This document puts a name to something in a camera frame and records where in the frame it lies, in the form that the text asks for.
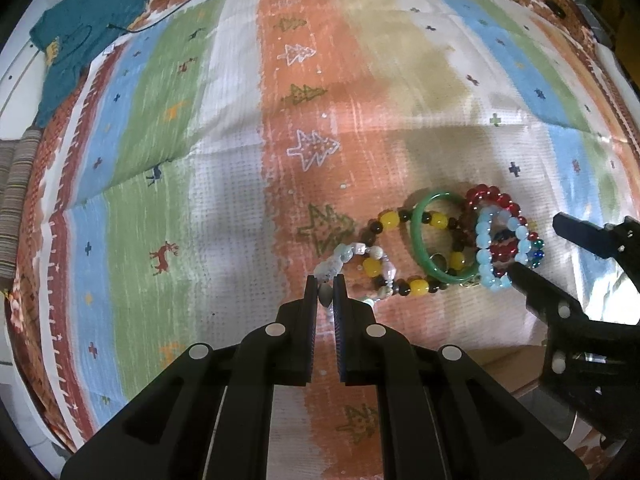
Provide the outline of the striped colourful mat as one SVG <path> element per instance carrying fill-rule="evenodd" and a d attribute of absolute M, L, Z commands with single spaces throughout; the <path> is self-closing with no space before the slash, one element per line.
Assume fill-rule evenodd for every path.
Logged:
<path fill-rule="evenodd" d="M 47 132 L 42 352 L 78 450 L 192 342 L 236 344 L 380 220 L 423 284 L 401 207 L 508 194 L 541 270 L 605 321 L 639 316 L 558 211 L 639 209 L 634 127 L 568 0 L 200 0 L 99 56 Z"/>

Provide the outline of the teal knitted sweater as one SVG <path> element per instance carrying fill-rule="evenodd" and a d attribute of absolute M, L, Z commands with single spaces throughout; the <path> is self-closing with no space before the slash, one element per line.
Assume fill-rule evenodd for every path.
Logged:
<path fill-rule="evenodd" d="M 30 40 L 46 55 L 35 126 L 43 128 L 74 91 L 82 70 L 141 16 L 149 0 L 62 0 L 41 15 Z"/>

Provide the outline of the green jade bangle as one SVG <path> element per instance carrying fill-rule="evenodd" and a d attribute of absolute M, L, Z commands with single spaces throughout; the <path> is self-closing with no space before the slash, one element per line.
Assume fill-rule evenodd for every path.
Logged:
<path fill-rule="evenodd" d="M 409 226 L 410 242 L 414 258 L 428 276 L 442 284 L 462 285 L 469 283 L 478 275 L 478 263 L 476 261 L 473 261 L 470 266 L 458 271 L 456 275 L 452 275 L 443 271 L 439 266 L 436 266 L 432 261 L 432 255 L 427 250 L 422 234 L 422 214 L 431 202 L 437 202 L 438 200 L 446 200 L 446 202 L 460 207 L 464 204 L 464 198 L 461 195 L 444 190 L 428 193 L 422 200 L 416 203 L 416 206 L 413 207 Z"/>

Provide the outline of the striped grey pillow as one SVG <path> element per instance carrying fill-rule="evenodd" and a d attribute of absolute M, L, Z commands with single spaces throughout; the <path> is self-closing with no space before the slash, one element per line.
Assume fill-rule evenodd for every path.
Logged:
<path fill-rule="evenodd" d="M 42 131 L 27 128 L 17 140 L 1 141 L 1 287 L 14 280 L 18 234 L 32 164 Z"/>

